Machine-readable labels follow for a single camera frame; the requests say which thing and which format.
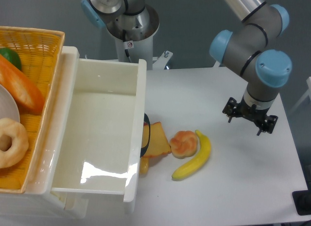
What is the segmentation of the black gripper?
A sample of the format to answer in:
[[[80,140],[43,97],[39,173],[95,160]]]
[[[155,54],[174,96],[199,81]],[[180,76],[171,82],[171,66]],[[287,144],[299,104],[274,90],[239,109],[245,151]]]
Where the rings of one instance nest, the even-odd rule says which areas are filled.
[[[258,127],[257,136],[261,133],[271,134],[274,130],[278,116],[276,115],[267,115],[267,109],[258,110],[257,105],[254,104],[249,106],[244,99],[237,104],[237,101],[230,97],[223,108],[223,114],[226,114],[228,117],[228,123],[231,123],[234,117],[244,118],[249,121],[255,122]]]

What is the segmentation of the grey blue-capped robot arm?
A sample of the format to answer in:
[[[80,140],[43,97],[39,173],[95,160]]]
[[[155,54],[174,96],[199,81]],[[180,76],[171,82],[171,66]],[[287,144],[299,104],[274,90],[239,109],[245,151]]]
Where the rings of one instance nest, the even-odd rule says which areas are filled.
[[[292,62],[284,52],[269,50],[267,46],[286,30],[289,14],[285,8],[268,5],[265,0],[224,1],[243,28],[237,33],[219,32],[209,54],[248,84],[241,101],[230,98],[223,113],[230,119],[253,122],[260,133],[272,133],[277,116],[267,112],[287,83]],[[136,63],[143,59],[149,70],[166,66],[164,57],[153,57],[159,17],[145,0],[82,0],[81,7],[94,26],[107,29],[114,38],[119,61]]]

